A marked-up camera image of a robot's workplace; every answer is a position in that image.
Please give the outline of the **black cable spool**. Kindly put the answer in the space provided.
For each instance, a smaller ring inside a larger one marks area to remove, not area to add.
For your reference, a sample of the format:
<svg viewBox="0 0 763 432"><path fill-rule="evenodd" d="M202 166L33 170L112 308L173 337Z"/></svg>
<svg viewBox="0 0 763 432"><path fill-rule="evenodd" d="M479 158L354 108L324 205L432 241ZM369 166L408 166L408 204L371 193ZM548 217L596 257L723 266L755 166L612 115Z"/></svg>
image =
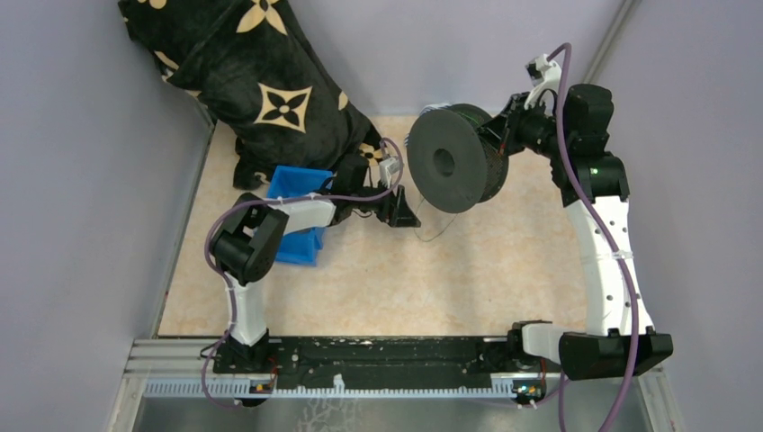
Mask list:
<svg viewBox="0 0 763 432"><path fill-rule="evenodd" d="M469 103L426 114L407 149L408 170L422 197L437 210L466 212L492 199L507 179L509 162L483 144L478 128L492 119Z"/></svg>

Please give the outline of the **blue plastic bin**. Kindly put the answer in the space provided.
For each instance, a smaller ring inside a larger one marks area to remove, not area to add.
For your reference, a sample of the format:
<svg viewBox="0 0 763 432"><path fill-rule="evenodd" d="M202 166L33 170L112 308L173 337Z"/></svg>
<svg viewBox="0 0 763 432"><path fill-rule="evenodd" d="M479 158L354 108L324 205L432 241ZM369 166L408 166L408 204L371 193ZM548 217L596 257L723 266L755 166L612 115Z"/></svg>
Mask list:
<svg viewBox="0 0 763 432"><path fill-rule="evenodd" d="M266 194L268 199L302 196L324 186L332 173L327 170L294 166L278 166L273 173ZM325 228L312 228L285 235L281 241L276 261L298 266L316 266L318 254L323 248Z"/></svg>

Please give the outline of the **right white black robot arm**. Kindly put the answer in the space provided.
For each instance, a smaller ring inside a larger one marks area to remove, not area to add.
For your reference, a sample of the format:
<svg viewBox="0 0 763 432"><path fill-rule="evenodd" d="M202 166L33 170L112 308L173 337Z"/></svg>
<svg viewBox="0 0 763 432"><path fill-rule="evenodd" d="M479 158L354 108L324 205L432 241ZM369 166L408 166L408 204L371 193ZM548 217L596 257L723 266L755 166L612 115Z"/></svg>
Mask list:
<svg viewBox="0 0 763 432"><path fill-rule="evenodd" d="M531 370L542 357L572 381L634 377L674 353L643 303L628 228L629 195L624 163L606 145L614 113L609 90L574 85L560 115L548 113L530 93L513 94L478 136L502 157L525 149L546 157L562 207L576 232L584 271L587 317L582 331L549 321L515 325L520 337L507 345L507 360Z"/></svg>

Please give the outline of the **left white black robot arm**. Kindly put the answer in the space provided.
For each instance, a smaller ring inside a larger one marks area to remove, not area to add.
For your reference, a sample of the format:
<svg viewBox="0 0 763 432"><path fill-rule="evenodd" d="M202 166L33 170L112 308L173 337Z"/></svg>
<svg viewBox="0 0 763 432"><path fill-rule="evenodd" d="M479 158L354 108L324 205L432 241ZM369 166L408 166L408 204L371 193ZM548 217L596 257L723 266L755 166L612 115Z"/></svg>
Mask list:
<svg viewBox="0 0 763 432"><path fill-rule="evenodd" d="M344 157L334 174L279 166L271 197L244 193L213 224L205 240L205 259L226 284L229 324L224 341L246 371L259 372L270 359L264 301L257 285L273 267L284 237L337 225L354 212L371 213L393 228L420 226L400 185L400 158L381 161L375 185L365 182L368 169L359 155Z"/></svg>

